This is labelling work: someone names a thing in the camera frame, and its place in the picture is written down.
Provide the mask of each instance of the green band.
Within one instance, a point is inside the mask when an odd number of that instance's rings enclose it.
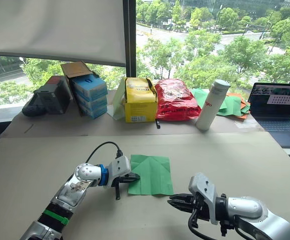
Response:
[[[47,209],[45,209],[45,211],[43,212],[43,214],[46,214],[46,215],[48,215],[48,216],[50,216],[50,217],[52,217],[52,218],[60,221],[61,224],[64,224],[64,225],[67,225],[67,223],[69,222],[69,219],[68,218],[62,217],[62,216],[60,216],[60,215],[58,215],[58,214],[56,214],[56,213],[54,213],[54,212],[52,212],[50,210],[47,210]]]

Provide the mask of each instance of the stacked blue boxes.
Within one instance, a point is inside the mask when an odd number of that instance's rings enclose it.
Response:
[[[107,112],[107,85],[98,75],[77,76],[72,82],[76,100],[85,114],[95,119]]]

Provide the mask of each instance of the white window shade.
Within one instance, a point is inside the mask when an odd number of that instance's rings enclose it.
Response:
[[[123,1],[0,0],[0,55],[123,67]]]

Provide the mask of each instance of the thermos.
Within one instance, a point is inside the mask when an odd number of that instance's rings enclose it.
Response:
[[[212,84],[209,94],[204,103],[203,109],[196,122],[199,130],[206,131],[210,128],[221,104],[225,100],[230,84],[226,81],[217,79]]]

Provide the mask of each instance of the red plastic bag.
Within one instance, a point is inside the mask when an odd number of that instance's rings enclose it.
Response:
[[[199,116],[201,108],[181,80],[159,80],[155,88],[158,94],[157,119],[184,121],[196,119]]]

